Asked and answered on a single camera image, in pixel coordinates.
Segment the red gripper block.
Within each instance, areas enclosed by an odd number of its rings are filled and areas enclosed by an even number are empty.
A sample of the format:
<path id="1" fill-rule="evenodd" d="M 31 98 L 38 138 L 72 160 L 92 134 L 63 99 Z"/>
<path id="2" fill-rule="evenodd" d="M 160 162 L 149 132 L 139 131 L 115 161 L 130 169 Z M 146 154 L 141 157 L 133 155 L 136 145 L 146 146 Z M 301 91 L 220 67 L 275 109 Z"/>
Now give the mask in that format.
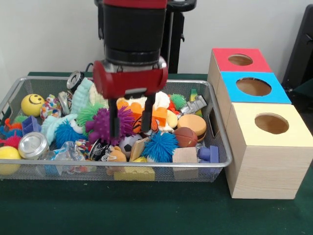
<path id="1" fill-rule="evenodd" d="M 110 135 L 118 138 L 120 120 L 118 117 L 117 99 L 120 97 L 142 94 L 147 96 L 145 109 L 142 112 L 142 132 L 151 129 L 153 105 L 156 94 L 166 84 L 168 69 L 165 60 L 159 60 L 152 66 L 122 66 L 107 60 L 95 61 L 93 80 L 97 92 L 109 99 Z"/>

